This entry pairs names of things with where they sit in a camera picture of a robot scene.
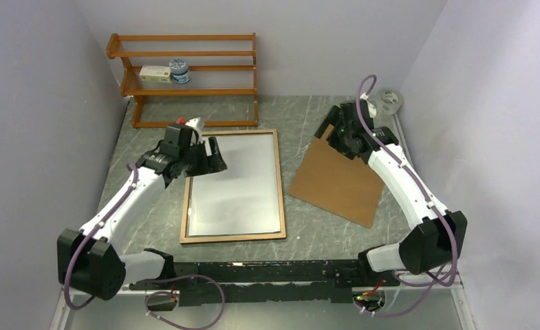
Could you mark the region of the brown cardboard backing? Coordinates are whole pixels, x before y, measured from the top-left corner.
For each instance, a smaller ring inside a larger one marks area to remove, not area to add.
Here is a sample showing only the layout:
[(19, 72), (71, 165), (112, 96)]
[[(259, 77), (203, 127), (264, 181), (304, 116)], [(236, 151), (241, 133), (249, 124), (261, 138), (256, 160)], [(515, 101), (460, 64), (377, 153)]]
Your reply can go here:
[(321, 137), (313, 137), (288, 194), (348, 221), (371, 228), (384, 188), (379, 176), (361, 159), (350, 160)]

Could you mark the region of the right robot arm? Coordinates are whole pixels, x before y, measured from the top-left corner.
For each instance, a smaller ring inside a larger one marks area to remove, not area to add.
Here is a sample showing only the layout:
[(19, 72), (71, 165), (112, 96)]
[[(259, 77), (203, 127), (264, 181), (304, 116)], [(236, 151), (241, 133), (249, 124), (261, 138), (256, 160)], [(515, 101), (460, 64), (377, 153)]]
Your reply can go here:
[(375, 284), (383, 272), (421, 274), (457, 263), (466, 217), (460, 211), (450, 211), (422, 182), (390, 128), (374, 126), (366, 100), (331, 107), (314, 135), (325, 138), (347, 159), (360, 159), (370, 167), (396, 199), (408, 223), (409, 233), (400, 242), (365, 251), (365, 261), (356, 267), (362, 284)]

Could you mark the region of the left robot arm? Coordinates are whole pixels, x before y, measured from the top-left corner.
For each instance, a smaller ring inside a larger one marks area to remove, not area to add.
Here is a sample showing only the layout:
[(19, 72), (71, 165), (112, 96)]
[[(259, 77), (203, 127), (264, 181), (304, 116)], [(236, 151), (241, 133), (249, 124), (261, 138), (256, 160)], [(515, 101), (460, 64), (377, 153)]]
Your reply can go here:
[(57, 239), (58, 280), (64, 295), (77, 289), (109, 300), (120, 288), (149, 281), (158, 289), (175, 279), (174, 258), (146, 248), (122, 252), (123, 239), (140, 213), (180, 177), (227, 169), (215, 137), (202, 137), (201, 118), (169, 124), (156, 147), (128, 165), (131, 174), (105, 207), (78, 230), (64, 230)]

